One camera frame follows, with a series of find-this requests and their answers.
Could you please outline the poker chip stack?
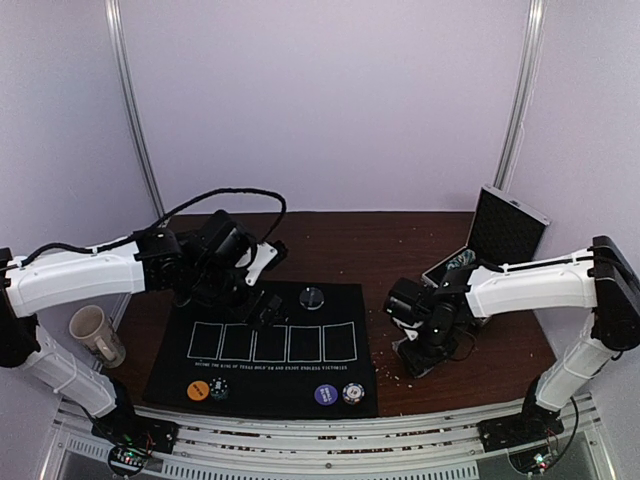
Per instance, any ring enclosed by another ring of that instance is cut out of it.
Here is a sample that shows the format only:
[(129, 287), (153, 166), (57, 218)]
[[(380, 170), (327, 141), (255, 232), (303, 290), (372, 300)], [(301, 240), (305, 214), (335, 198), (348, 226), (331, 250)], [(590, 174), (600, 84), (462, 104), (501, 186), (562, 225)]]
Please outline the poker chip stack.
[(357, 405), (366, 395), (365, 388), (358, 382), (346, 384), (342, 390), (342, 399), (348, 405)]

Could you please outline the black green chip stack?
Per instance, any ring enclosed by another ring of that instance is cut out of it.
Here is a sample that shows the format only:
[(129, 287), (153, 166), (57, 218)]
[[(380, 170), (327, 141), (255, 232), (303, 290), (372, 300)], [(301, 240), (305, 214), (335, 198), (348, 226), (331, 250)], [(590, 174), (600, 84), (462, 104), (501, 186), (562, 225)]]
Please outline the black green chip stack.
[(229, 397), (230, 386), (223, 377), (216, 377), (209, 383), (210, 397), (215, 401), (224, 401)]

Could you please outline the orange big blind button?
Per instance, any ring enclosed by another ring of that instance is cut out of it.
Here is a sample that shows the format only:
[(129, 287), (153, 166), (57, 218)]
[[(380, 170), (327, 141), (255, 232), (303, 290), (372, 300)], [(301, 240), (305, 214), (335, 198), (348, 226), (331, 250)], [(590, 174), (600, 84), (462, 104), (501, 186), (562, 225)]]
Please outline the orange big blind button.
[(187, 386), (187, 397), (194, 402), (201, 402), (210, 396), (209, 383), (203, 380), (196, 380)]

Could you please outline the purple small blind button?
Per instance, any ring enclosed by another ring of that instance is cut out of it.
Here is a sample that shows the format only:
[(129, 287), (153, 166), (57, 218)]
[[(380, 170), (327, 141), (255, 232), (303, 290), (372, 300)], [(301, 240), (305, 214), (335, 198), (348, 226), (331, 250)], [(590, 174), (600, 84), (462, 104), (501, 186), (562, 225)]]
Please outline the purple small blind button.
[(314, 390), (314, 400), (321, 406), (331, 406), (337, 402), (338, 398), (338, 390), (331, 384), (319, 385)]

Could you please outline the deck of playing cards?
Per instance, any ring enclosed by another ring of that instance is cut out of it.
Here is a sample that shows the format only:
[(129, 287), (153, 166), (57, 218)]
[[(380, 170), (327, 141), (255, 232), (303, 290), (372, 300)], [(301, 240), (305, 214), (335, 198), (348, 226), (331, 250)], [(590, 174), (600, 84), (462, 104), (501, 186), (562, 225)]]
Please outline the deck of playing cards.
[(428, 357), (412, 351), (401, 351), (399, 356), (405, 371), (416, 379), (424, 377), (440, 363), (437, 357)]

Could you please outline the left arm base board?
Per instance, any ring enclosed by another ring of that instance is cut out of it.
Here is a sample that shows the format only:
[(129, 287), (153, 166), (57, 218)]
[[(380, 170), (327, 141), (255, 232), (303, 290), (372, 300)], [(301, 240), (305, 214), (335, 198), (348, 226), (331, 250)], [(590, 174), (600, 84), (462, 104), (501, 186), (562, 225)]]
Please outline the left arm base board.
[(154, 453), (172, 453), (179, 431), (173, 421), (138, 415), (129, 404), (116, 405), (102, 417), (83, 412), (92, 424), (91, 433), (112, 444), (107, 465), (117, 477), (129, 479), (141, 473)]

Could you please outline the right arm base board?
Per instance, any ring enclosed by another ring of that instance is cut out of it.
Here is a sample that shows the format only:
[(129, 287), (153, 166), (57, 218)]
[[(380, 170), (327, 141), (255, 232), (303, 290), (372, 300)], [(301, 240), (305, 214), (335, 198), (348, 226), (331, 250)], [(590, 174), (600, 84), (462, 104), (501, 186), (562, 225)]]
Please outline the right arm base board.
[(483, 420), (478, 424), (485, 452), (522, 447), (543, 441), (542, 446), (510, 455), (515, 470), (522, 474), (543, 474), (556, 460), (551, 440), (564, 431), (558, 411), (539, 406), (533, 397), (523, 401), (517, 414)]

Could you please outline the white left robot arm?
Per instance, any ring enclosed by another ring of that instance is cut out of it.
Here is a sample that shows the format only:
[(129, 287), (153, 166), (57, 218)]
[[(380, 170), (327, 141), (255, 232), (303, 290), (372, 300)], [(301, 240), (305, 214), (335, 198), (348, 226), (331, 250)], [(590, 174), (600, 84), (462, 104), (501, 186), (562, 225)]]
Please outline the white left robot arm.
[(150, 226), (111, 244), (56, 245), (50, 254), (14, 257), (1, 251), (1, 365), (21, 368), (104, 418), (123, 444), (144, 424), (126, 389), (62, 348), (40, 325), (40, 311), (115, 294), (173, 291), (182, 302), (223, 307), (232, 319), (260, 328), (284, 319), (280, 298), (257, 285), (287, 255), (280, 242), (257, 239), (218, 210), (199, 229), (175, 233)]

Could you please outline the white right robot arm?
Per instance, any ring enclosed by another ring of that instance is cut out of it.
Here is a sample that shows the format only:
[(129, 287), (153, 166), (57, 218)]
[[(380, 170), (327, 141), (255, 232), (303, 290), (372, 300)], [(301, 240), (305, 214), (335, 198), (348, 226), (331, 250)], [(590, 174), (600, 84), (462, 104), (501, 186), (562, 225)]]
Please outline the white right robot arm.
[(384, 302), (406, 335), (398, 353), (416, 377), (452, 357), (457, 327), (512, 312), (570, 309), (587, 315), (579, 336), (531, 382), (513, 419), (513, 433), (526, 442), (615, 354), (639, 345), (639, 277), (612, 238), (596, 236), (584, 249), (547, 260), (476, 261), (449, 270), (437, 286), (400, 278)]

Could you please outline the chip stack in case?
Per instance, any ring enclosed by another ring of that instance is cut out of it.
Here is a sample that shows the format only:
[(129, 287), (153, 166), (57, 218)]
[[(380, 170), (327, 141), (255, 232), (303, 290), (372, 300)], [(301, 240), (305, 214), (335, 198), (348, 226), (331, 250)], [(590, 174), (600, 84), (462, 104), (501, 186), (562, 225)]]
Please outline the chip stack in case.
[(453, 256), (446, 263), (446, 270), (459, 269), (474, 264), (476, 261), (476, 253), (472, 249), (465, 249), (457, 255)]

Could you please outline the clear acrylic dealer button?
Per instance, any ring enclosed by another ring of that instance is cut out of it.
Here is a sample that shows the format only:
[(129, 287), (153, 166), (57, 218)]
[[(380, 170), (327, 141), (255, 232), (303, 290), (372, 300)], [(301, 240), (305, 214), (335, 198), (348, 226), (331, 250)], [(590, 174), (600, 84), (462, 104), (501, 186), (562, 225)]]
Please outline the clear acrylic dealer button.
[(299, 304), (306, 311), (319, 310), (324, 303), (324, 293), (318, 287), (307, 286), (299, 294)]

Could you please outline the black poker mat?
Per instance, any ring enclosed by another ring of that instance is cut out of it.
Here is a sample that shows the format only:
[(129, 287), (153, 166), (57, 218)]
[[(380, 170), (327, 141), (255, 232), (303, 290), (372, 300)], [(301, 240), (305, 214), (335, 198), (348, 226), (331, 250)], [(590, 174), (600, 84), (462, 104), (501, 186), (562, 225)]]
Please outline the black poker mat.
[[(315, 286), (324, 305), (306, 311), (299, 294)], [(288, 320), (258, 330), (225, 321), (219, 309), (190, 304), (172, 309), (142, 398), (166, 408), (244, 418), (320, 420), (362, 419), (378, 415), (375, 368), (370, 357), (366, 312), (359, 284), (265, 281), (279, 295)], [(191, 401), (187, 386), (223, 377), (229, 397)], [(357, 405), (342, 390), (358, 382), (366, 395)], [(331, 406), (314, 400), (314, 390), (331, 384), (339, 398)]]

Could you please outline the beige ceramic mug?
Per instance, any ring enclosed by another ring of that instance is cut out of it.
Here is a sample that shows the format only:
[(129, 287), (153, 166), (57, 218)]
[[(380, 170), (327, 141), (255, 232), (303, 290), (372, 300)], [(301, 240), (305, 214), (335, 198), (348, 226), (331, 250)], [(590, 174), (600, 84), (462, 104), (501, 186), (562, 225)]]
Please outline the beige ceramic mug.
[(80, 308), (72, 315), (68, 329), (71, 337), (106, 368), (117, 368), (124, 362), (126, 349), (101, 307), (87, 305)]

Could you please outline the aluminium front frame rails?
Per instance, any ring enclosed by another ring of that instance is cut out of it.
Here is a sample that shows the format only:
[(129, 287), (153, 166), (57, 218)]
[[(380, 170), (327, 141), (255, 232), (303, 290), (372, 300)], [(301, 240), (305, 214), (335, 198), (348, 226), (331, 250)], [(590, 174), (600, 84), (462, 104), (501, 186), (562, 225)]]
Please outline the aluminium front frame rails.
[(520, 479), (516, 461), (551, 447), (562, 454), (545, 479), (615, 479), (600, 415), (589, 395), (564, 408), (562, 434), (487, 451), (483, 420), (515, 414), (520, 401), (364, 420), (250, 420), (140, 407), (178, 430), (170, 453), (154, 452), (141, 479)]

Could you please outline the aluminium corner post left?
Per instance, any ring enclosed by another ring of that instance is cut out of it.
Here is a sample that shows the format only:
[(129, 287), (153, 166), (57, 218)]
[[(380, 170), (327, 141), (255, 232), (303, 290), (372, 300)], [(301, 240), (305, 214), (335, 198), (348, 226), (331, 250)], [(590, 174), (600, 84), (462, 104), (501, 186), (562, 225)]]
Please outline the aluminium corner post left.
[(135, 95), (122, 23), (121, 5), (117, 0), (106, 0), (104, 5), (107, 27), (116, 62), (135, 157), (140, 167), (143, 185), (151, 201), (154, 213), (157, 217), (161, 217), (165, 214), (165, 208), (151, 164)]

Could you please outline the aluminium corner post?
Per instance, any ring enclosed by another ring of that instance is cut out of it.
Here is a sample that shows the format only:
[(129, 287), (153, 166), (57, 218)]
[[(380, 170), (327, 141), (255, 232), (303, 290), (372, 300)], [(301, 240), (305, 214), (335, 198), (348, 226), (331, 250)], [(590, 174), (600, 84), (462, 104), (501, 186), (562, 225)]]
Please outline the aluminium corner post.
[(515, 172), (520, 142), (524, 136), (524, 120), (532, 99), (539, 65), (547, 2), (531, 0), (521, 52), (521, 61), (511, 113), (494, 177), (493, 186), (508, 191)]
[(107, 27), (116, 62), (135, 157), (140, 167), (143, 185), (151, 201), (154, 213), (157, 217), (161, 217), (165, 214), (165, 208), (151, 164), (135, 95), (122, 23), (121, 5), (117, 0), (106, 0), (104, 5)]

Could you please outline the aluminium corner post right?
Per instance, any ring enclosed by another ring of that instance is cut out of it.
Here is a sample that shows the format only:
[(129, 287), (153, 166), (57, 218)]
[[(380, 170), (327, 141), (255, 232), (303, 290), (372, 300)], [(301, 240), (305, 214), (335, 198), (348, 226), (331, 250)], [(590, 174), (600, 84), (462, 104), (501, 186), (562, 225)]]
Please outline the aluminium corner post right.
[(520, 142), (524, 136), (524, 120), (532, 99), (539, 65), (547, 2), (531, 0), (521, 52), (521, 61), (511, 113), (494, 177), (493, 186), (508, 191), (515, 172)]

